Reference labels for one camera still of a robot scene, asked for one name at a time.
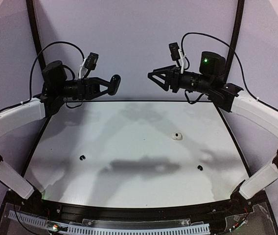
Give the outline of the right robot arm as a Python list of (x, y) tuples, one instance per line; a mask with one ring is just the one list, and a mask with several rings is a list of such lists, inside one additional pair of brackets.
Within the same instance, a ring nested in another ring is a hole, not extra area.
[[(179, 89), (199, 92), (222, 110), (242, 116), (278, 138), (278, 111), (262, 104), (241, 87), (223, 82), (224, 57), (204, 51), (201, 55), (199, 73), (185, 71), (176, 65), (155, 69), (148, 78), (163, 90)], [(249, 179), (240, 183), (231, 194), (231, 200), (246, 201), (278, 179), (278, 150), (269, 163)]]

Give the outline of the black earbud charging case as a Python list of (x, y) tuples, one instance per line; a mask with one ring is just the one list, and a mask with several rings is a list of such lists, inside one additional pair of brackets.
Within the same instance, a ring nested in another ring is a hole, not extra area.
[(121, 83), (121, 77), (118, 74), (112, 76), (110, 80), (110, 87), (108, 88), (108, 95), (113, 96), (117, 93)]

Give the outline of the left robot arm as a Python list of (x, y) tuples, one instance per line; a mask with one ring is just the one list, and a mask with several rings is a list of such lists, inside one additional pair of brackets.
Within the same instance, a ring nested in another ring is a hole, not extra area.
[[(94, 70), (96, 59), (84, 59), (78, 78), (67, 79), (68, 66), (57, 60), (49, 63), (42, 71), (45, 81), (43, 93), (0, 111), (0, 137), (31, 122), (49, 118), (58, 113), (67, 99), (89, 101), (102, 95), (115, 95), (121, 78), (113, 75), (110, 81), (89, 77)], [(17, 173), (0, 155), (0, 182), (25, 200), (40, 192), (23, 176)]]

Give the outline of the white earbud charging case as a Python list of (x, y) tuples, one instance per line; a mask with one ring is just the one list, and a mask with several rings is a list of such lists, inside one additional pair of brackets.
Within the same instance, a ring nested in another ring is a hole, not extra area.
[(181, 141), (183, 139), (183, 136), (181, 133), (172, 133), (171, 138), (175, 141)]

